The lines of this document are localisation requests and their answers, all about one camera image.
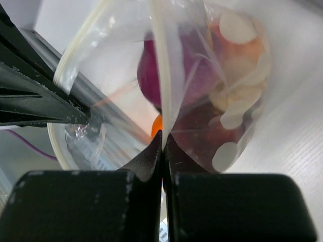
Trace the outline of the purple red onion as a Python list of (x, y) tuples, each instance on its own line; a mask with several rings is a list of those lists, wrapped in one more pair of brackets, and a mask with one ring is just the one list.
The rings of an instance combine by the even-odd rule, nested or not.
[(144, 37), (137, 80), (156, 109), (176, 112), (200, 106), (225, 83), (208, 25), (181, 26), (158, 38), (147, 31)]

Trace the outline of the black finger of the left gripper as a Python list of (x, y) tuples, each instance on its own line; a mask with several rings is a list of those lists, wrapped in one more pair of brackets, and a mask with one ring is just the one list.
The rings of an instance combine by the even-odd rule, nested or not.
[[(51, 91), (64, 93), (52, 82), (53, 71), (23, 37), (4, 8), (1, 8), (1, 63), (40, 82)], [(89, 112), (88, 106), (73, 97), (69, 98), (79, 106), (87, 107)]]
[(88, 108), (1, 63), (1, 126), (88, 123)]

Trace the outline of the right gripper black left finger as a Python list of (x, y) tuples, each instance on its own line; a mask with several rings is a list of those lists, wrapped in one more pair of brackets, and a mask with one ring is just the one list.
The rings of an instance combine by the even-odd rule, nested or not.
[(1, 241), (158, 241), (162, 135), (116, 171), (31, 171), (1, 215)]

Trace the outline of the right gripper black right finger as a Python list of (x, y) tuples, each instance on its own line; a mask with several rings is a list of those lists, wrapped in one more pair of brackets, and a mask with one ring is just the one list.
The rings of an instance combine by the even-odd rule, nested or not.
[(212, 174), (168, 137), (170, 241), (316, 241), (302, 192), (283, 174)]

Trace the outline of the clear zip top bag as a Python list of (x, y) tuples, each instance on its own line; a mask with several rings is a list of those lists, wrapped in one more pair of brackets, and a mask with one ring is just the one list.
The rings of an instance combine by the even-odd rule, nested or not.
[(99, 1), (53, 82), (90, 107), (50, 124), (63, 169), (115, 170), (158, 131), (209, 172), (241, 155), (262, 113), (270, 48), (254, 16), (218, 1)]

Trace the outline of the dark red apple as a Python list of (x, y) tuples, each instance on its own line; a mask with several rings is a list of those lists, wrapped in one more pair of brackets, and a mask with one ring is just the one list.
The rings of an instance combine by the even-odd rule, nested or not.
[(231, 162), (220, 164), (222, 158), (215, 158), (223, 144), (238, 143), (245, 133), (243, 124), (226, 130), (220, 121), (222, 114), (207, 102), (180, 113), (171, 132), (177, 145), (197, 164), (212, 173), (220, 173)]

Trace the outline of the yellow pink peach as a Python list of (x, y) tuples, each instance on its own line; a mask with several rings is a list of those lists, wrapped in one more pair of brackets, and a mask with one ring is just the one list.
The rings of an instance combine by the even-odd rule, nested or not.
[(266, 55), (266, 48), (250, 17), (222, 13), (208, 27), (228, 85), (249, 76), (257, 67), (263, 68), (259, 58)]

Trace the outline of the white garlic bulb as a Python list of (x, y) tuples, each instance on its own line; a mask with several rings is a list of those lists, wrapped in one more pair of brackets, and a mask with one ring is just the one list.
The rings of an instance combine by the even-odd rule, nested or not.
[(238, 101), (246, 101), (251, 105), (255, 104), (266, 86), (266, 80), (264, 80), (254, 86), (240, 85), (229, 91), (224, 88), (220, 91), (217, 88), (213, 89), (208, 96), (214, 108), (224, 113), (231, 104)]

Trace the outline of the orange fruit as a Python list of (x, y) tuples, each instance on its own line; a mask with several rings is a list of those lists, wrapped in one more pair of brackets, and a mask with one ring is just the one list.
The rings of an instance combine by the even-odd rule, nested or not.
[(159, 114), (155, 118), (155, 120), (154, 120), (154, 122), (152, 124), (152, 128), (151, 128), (151, 139), (153, 139), (156, 136), (157, 132), (159, 130), (162, 130), (162, 129), (163, 129), (163, 117), (162, 117), (161, 114)]

